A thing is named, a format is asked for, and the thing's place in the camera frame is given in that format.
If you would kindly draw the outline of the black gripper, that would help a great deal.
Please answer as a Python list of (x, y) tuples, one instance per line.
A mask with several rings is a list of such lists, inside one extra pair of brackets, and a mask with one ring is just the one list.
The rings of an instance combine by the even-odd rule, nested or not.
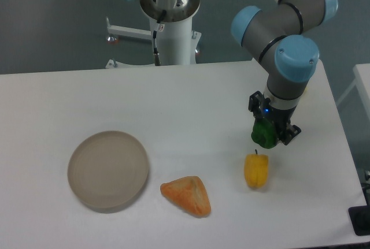
[(267, 118), (276, 126), (277, 144), (282, 143), (287, 146), (301, 133), (301, 128), (291, 124), (291, 117), (296, 107), (290, 109), (277, 109), (264, 101), (264, 96), (260, 91), (256, 91), (249, 97), (249, 111), (253, 113), (256, 120)]

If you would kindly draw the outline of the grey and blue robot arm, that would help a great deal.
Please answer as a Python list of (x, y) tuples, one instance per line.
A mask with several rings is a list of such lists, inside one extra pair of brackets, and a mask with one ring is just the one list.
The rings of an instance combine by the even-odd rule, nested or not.
[[(304, 33), (333, 18), (338, 0), (275, 0), (265, 12), (256, 6), (240, 10), (231, 23), (231, 34), (268, 73), (264, 91), (249, 97), (254, 116), (253, 142), (263, 148), (289, 144), (301, 130), (291, 117), (313, 76), (319, 49)], [(156, 66), (189, 65), (195, 61), (192, 19), (200, 0), (139, 0), (149, 19)]]

